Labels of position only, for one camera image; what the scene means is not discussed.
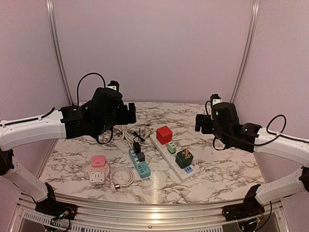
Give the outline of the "aluminium frame post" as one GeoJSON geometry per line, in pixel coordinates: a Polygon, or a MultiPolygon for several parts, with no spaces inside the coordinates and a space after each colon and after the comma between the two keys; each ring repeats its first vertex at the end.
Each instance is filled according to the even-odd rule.
{"type": "Polygon", "coordinates": [[[256,34],[257,29],[257,23],[258,23],[258,16],[259,16],[259,10],[260,10],[260,0],[253,0],[252,9],[251,9],[251,16],[249,20],[249,28],[248,33],[245,41],[243,56],[241,59],[238,75],[233,87],[233,91],[230,97],[230,102],[235,104],[237,101],[237,98],[239,96],[241,85],[245,78],[246,68],[248,64],[248,60],[250,57],[250,53],[253,47],[254,38],[256,34]]]}
{"type": "Polygon", "coordinates": [[[46,1],[46,8],[47,8],[49,26],[50,26],[50,31],[51,31],[52,41],[53,41],[53,47],[54,47],[56,62],[57,62],[57,66],[58,66],[58,70],[59,70],[59,74],[60,74],[61,83],[63,85],[64,93],[65,93],[68,104],[73,105],[72,94],[71,94],[71,91],[70,91],[69,82],[68,82],[68,79],[67,79],[65,66],[64,66],[64,62],[63,62],[63,58],[62,58],[62,54],[61,54],[59,38],[58,38],[58,32],[57,32],[57,26],[56,26],[56,16],[55,16],[55,9],[54,9],[54,1],[53,0],[47,0],[46,1]]]}

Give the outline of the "teal power strip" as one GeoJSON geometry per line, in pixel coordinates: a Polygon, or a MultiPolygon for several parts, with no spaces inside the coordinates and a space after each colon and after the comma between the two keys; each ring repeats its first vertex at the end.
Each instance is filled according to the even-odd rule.
{"type": "Polygon", "coordinates": [[[146,161],[138,162],[137,154],[134,152],[133,148],[128,150],[128,154],[131,161],[134,164],[136,171],[138,172],[140,178],[147,178],[151,175],[151,170],[146,161]]]}

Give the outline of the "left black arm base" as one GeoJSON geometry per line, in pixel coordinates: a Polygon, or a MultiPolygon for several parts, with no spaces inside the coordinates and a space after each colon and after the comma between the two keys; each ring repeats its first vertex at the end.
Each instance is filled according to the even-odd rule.
{"type": "Polygon", "coordinates": [[[41,212],[58,218],[65,211],[68,211],[69,214],[67,215],[67,218],[70,220],[74,220],[77,205],[58,201],[56,199],[52,186],[48,183],[45,183],[45,185],[47,187],[47,198],[40,202],[33,200],[36,204],[35,210],[37,212],[41,212]]]}

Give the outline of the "red cube socket adapter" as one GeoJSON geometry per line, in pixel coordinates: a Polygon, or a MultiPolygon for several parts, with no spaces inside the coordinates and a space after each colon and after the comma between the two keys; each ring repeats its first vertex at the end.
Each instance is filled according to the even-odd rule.
{"type": "Polygon", "coordinates": [[[173,132],[168,126],[160,127],[156,130],[156,139],[162,145],[172,141],[173,132]]]}

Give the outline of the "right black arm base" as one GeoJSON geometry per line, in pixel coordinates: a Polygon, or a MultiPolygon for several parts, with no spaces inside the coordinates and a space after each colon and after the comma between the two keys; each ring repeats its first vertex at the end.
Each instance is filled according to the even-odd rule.
{"type": "Polygon", "coordinates": [[[242,203],[223,207],[222,215],[225,217],[226,221],[253,217],[265,212],[263,205],[255,198],[256,191],[260,186],[260,184],[252,186],[245,195],[242,203]]]}

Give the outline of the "dark green cube adapter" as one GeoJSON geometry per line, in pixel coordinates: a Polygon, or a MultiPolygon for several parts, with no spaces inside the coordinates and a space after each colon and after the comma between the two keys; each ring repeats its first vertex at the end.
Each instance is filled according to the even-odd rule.
{"type": "Polygon", "coordinates": [[[184,149],[176,154],[175,162],[181,169],[184,169],[192,163],[193,158],[192,153],[188,149],[184,149]]]}

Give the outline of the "pink square plug adapter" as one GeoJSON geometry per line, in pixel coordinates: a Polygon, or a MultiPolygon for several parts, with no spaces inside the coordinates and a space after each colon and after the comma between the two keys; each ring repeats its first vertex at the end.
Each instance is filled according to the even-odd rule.
{"type": "Polygon", "coordinates": [[[106,157],[104,155],[92,156],[91,166],[94,168],[104,167],[106,165],[106,157]]]}

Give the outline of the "left aluminium frame post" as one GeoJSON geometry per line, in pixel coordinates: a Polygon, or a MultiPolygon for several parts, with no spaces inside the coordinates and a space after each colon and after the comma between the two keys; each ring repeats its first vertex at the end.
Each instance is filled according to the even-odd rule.
{"type": "Polygon", "coordinates": [[[62,54],[61,54],[59,38],[58,38],[58,32],[57,32],[57,26],[56,26],[56,16],[55,16],[55,9],[54,9],[54,1],[53,0],[47,0],[46,1],[46,8],[47,8],[49,26],[50,26],[50,31],[51,31],[52,41],[53,41],[53,47],[54,47],[56,62],[57,62],[57,66],[58,66],[58,70],[59,70],[59,74],[60,74],[61,83],[63,85],[64,93],[65,93],[68,104],[73,105],[72,94],[71,94],[71,91],[70,91],[69,82],[68,82],[68,79],[67,79],[65,66],[64,66],[64,62],[63,62],[63,58],[62,58],[62,54]]]}

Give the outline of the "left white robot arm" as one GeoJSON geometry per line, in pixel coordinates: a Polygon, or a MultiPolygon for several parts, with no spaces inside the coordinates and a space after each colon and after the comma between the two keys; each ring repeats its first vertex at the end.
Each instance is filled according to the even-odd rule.
{"type": "Polygon", "coordinates": [[[0,124],[0,175],[29,194],[51,215],[61,211],[52,187],[40,181],[14,157],[13,148],[50,139],[90,136],[96,141],[115,125],[136,123],[134,103],[124,104],[119,84],[111,81],[98,87],[92,99],[82,105],[52,109],[45,115],[0,124]]]}

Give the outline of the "pink round power strip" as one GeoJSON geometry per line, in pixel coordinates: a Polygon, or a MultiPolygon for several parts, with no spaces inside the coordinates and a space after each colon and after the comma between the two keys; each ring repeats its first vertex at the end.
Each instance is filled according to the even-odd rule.
{"type": "Polygon", "coordinates": [[[92,167],[88,168],[89,181],[92,184],[104,184],[106,180],[109,180],[110,167],[106,164],[104,167],[92,167]]]}

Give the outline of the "light green plug adapter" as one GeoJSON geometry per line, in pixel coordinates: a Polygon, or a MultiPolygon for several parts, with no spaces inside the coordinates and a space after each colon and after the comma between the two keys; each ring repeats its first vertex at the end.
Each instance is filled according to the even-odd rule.
{"type": "Polygon", "coordinates": [[[177,146],[173,142],[169,142],[167,145],[169,153],[174,154],[176,152],[177,146]]]}

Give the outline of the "front aluminium rail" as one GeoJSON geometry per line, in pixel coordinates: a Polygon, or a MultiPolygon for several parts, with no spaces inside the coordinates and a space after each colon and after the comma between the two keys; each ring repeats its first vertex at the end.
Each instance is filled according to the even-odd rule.
{"type": "MultiPolygon", "coordinates": [[[[222,209],[226,205],[241,203],[241,200],[200,204],[142,204],[107,202],[64,194],[56,194],[58,200],[77,206],[70,232],[228,232],[239,231],[238,221],[225,220],[222,209]]],[[[26,225],[43,230],[51,216],[35,212],[35,203],[28,194],[22,193],[14,210],[8,232],[21,232],[26,225]]],[[[266,222],[269,205],[258,228],[266,222]]],[[[272,203],[271,218],[259,232],[291,232],[280,201],[272,203]]]]}

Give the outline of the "white long power strip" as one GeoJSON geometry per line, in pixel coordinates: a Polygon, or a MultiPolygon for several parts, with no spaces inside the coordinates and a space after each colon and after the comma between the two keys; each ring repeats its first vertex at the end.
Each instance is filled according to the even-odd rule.
{"type": "Polygon", "coordinates": [[[161,156],[164,158],[164,160],[168,163],[170,168],[173,170],[173,172],[176,174],[176,176],[179,178],[181,182],[184,181],[191,181],[193,180],[193,177],[196,175],[196,171],[194,170],[193,166],[190,165],[185,168],[180,168],[178,164],[176,163],[176,155],[178,152],[183,150],[183,148],[176,148],[176,152],[171,154],[168,151],[168,144],[162,145],[156,138],[155,134],[152,134],[150,136],[150,141],[153,143],[153,145],[156,147],[156,149],[159,151],[161,156]]]}

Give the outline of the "right aluminium frame post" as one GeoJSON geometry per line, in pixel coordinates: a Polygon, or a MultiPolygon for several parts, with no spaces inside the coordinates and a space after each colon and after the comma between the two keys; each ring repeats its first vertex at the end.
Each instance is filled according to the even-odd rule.
{"type": "Polygon", "coordinates": [[[233,87],[233,91],[230,97],[230,102],[235,104],[237,101],[237,98],[239,96],[241,85],[245,78],[246,68],[248,64],[248,60],[250,57],[250,53],[253,47],[254,38],[256,34],[257,29],[257,23],[258,23],[258,16],[259,16],[259,10],[260,10],[260,0],[253,0],[252,9],[251,9],[251,16],[249,20],[249,28],[248,33],[245,41],[243,56],[241,59],[238,75],[233,87]]]}

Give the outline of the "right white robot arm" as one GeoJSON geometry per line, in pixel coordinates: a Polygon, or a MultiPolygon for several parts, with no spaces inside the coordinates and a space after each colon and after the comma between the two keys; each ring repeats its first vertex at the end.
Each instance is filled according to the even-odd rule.
{"type": "Polygon", "coordinates": [[[205,114],[196,115],[195,130],[213,134],[224,149],[238,148],[250,153],[267,153],[301,164],[301,168],[276,181],[250,188],[239,212],[250,216],[258,204],[288,197],[309,190],[309,141],[274,132],[269,126],[254,123],[240,124],[234,104],[224,102],[218,94],[206,101],[205,114]]]}

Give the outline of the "dark grey USB charger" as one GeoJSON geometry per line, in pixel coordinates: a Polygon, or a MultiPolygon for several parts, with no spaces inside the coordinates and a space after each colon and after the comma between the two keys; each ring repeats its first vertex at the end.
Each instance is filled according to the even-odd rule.
{"type": "Polygon", "coordinates": [[[144,162],[145,161],[145,154],[143,152],[140,152],[137,154],[138,162],[144,162]]]}

